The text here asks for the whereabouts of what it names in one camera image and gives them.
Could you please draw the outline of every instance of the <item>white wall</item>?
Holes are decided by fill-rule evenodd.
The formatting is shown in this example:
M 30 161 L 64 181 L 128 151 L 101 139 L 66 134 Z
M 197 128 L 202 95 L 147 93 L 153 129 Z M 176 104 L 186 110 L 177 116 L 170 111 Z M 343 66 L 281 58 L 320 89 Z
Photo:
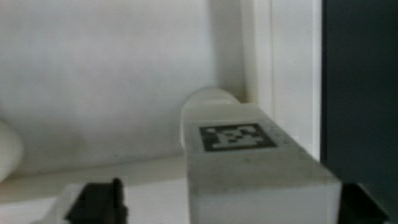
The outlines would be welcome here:
M 241 6 L 250 101 L 318 159 L 321 0 L 241 0 Z
M 179 153 L 179 108 L 220 86 L 243 98 L 238 0 L 3 0 L 0 119 L 18 175 Z

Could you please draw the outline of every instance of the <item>vertical edge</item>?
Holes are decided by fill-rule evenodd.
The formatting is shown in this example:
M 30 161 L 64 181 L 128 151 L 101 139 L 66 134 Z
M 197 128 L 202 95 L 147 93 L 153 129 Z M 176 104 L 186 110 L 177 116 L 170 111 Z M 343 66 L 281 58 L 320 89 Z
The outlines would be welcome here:
M 320 161 L 321 138 L 321 0 L 313 0 L 313 157 Z
M 241 0 L 247 101 L 273 118 L 270 0 Z

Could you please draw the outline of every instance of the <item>white surface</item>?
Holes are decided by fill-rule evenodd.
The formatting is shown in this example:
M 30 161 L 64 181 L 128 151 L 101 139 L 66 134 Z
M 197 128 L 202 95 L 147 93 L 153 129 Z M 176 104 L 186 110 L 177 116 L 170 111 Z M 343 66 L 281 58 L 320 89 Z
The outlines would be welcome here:
M 66 185 L 110 182 L 114 177 L 126 186 L 128 223 L 188 224 L 183 157 L 7 180 L 0 184 L 0 223 L 41 220 Z
M 240 1 L 3 0 L 0 30 L 18 175 L 179 153 L 188 95 L 209 86 L 245 95 Z
M 18 133 L 0 122 L 0 182 L 14 172 L 23 159 L 23 142 Z
M 261 126 L 275 146 L 208 152 L 199 128 L 252 123 Z M 336 224 L 339 180 L 257 106 L 229 104 L 186 108 L 183 132 L 190 223 Z
M 272 73 L 272 0 L 241 0 L 241 25 L 245 46 L 245 78 L 249 102 L 273 117 Z
M 272 1 L 275 121 L 320 159 L 321 1 Z
M 321 1 L 241 0 L 250 102 L 320 158 Z
M 179 118 L 179 144 L 185 147 L 185 131 L 183 126 L 185 122 L 190 120 L 186 116 L 192 118 L 202 115 L 202 108 L 209 105 L 224 105 L 224 104 L 238 104 L 240 101 L 233 97 L 231 93 L 225 92 L 218 88 L 201 89 L 192 95 L 183 104 L 181 108 L 181 118 Z

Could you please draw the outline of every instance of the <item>table surface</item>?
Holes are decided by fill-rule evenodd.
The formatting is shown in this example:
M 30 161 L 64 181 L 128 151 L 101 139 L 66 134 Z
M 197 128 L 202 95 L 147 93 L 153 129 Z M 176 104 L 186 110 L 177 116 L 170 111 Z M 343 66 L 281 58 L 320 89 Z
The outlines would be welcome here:
M 188 193 L 183 156 L 112 167 L 9 179 L 0 183 L 0 223 L 41 220 L 67 184 L 124 183 L 128 223 L 188 224 Z

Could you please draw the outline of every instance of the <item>white block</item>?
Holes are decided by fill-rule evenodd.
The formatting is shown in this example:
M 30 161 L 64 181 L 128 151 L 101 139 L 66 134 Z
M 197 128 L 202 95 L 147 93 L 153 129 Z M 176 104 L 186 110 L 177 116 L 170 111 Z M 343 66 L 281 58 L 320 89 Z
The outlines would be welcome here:
M 339 180 L 256 105 L 201 106 L 197 110 L 185 108 L 183 113 L 190 223 L 336 224 Z M 236 147 L 222 140 L 225 151 L 217 151 L 217 133 L 227 135 L 245 125 L 259 125 L 273 145 L 254 146 L 250 140 Z

